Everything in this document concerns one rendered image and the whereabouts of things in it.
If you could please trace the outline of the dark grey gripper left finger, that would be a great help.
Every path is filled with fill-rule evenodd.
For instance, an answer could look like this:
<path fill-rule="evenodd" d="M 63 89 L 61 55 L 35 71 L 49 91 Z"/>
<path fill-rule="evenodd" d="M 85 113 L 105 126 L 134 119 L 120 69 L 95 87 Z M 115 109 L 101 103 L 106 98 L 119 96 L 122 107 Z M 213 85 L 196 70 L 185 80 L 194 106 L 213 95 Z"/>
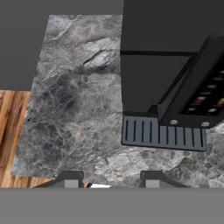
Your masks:
<path fill-rule="evenodd" d="M 37 185 L 37 188 L 83 188 L 83 171 L 63 171 L 56 179 Z"/>

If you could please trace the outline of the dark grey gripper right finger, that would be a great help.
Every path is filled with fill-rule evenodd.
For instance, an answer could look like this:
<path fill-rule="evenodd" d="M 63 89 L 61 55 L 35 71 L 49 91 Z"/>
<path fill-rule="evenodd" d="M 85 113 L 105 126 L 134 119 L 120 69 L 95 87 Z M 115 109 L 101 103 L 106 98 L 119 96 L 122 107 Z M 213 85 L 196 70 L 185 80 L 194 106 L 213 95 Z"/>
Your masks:
<path fill-rule="evenodd" d="M 187 188 L 187 185 L 168 178 L 162 171 L 141 171 L 140 180 L 142 188 Z"/>

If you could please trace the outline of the black coffee machine, grey tray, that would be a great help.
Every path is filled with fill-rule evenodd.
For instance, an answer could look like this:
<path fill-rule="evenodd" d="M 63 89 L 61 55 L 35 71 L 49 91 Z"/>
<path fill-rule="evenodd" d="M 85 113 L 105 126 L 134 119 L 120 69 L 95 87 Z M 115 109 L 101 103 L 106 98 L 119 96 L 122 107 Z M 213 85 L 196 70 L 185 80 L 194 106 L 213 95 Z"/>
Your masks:
<path fill-rule="evenodd" d="M 224 0 L 124 0 L 122 144 L 205 151 L 224 121 Z"/>

